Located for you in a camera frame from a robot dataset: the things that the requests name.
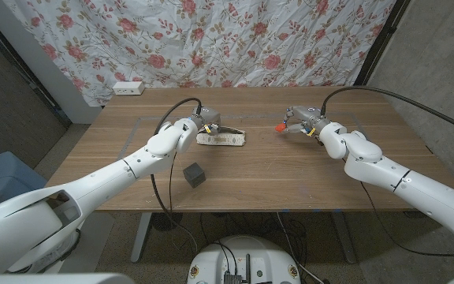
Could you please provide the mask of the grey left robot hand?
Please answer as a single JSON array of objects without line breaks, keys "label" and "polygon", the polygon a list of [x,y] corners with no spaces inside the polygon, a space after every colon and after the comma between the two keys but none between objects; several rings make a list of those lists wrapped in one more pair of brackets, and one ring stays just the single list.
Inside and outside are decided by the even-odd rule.
[{"label": "grey left robot hand", "polygon": [[200,133],[208,135],[219,134],[221,117],[220,113],[208,106],[195,107],[191,119],[197,125]]}]

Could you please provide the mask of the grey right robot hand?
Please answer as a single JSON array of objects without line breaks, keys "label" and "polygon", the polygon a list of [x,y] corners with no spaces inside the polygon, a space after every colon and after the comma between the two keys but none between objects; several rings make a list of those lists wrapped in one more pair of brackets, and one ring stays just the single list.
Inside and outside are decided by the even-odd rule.
[{"label": "grey right robot hand", "polygon": [[[295,118],[299,121],[294,125],[289,125],[288,120]],[[282,133],[302,132],[308,136],[318,136],[323,128],[330,123],[330,120],[321,115],[321,110],[311,106],[291,106],[289,107],[281,124]]]}]

